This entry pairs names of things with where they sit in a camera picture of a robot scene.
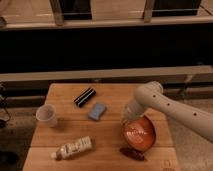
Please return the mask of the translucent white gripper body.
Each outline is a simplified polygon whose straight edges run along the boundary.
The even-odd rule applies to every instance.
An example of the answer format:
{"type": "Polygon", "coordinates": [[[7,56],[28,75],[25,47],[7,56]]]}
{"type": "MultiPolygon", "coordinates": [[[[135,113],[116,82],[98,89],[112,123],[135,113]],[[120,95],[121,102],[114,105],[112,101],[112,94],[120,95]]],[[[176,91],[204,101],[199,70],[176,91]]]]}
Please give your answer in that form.
{"type": "Polygon", "coordinates": [[[122,116],[121,117],[121,128],[124,129],[128,124],[130,124],[133,121],[138,120],[139,117],[138,116],[122,116]]]}

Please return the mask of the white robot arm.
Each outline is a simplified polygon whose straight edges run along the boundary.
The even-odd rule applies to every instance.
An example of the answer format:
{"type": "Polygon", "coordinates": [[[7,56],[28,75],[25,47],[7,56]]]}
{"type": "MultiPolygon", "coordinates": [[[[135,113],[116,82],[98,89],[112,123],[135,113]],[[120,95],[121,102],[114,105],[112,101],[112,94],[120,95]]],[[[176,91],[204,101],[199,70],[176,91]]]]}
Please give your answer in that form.
{"type": "Polygon", "coordinates": [[[132,99],[124,107],[123,117],[136,120],[143,117],[148,108],[164,113],[213,143],[213,114],[168,98],[157,81],[134,89],[132,99]]]}

